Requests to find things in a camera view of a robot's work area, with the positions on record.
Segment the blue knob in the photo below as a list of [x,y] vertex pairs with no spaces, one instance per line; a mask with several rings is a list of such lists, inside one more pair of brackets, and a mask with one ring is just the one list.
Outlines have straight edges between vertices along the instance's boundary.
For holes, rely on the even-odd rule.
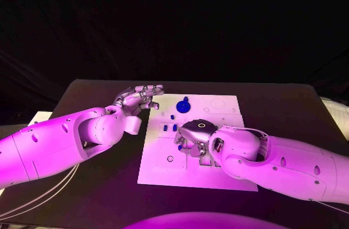
[[191,110],[189,99],[185,97],[184,101],[181,101],[176,105],[176,109],[181,113],[187,113]]

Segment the dark tabletop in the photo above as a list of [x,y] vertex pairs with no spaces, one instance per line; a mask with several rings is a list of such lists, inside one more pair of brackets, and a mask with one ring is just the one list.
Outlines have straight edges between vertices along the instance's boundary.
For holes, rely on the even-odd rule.
[[[52,118],[106,107],[122,90],[145,84],[163,84],[166,93],[237,95],[246,127],[349,156],[345,137],[316,91],[302,84],[75,80]],[[6,222],[116,229],[163,214],[215,211],[246,215],[290,228],[349,228],[349,215],[262,187],[259,192],[249,192],[139,185],[149,110],[142,112],[140,118],[139,135],[126,133],[117,145],[80,165],[73,181],[54,199]],[[0,213],[41,195],[67,173],[8,188],[0,196]]]

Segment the black curtain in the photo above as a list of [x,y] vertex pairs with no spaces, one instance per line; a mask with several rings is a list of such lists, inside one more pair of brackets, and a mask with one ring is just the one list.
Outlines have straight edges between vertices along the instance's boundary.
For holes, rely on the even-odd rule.
[[348,0],[0,4],[2,106],[54,110],[75,79],[309,83],[349,101]]

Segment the blue object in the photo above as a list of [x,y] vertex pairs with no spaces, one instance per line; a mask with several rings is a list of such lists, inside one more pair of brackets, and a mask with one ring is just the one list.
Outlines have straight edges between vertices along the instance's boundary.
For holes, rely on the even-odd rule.
[[176,109],[181,113],[187,113],[191,110],[189,99],[185,97],[184,101],[181,101],[176,105]]

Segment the robotic arm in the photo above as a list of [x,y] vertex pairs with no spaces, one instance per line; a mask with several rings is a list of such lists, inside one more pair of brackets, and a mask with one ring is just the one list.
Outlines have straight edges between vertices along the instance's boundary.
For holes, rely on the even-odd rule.
[[58,174],[104,152],[125,131],[139,134],[142,109],[159,109],[152,101],[162,85],[130,87],[106,108],[97,107],[19,130],[0,140],[0,189]]
[[349,204],[349,158],[292,139],[269,136],[256,129],[224,126],[207,120],[188,122],[175,144],[194,142],[181,152],[202,157],[210,152],[224,172],[302,200]]

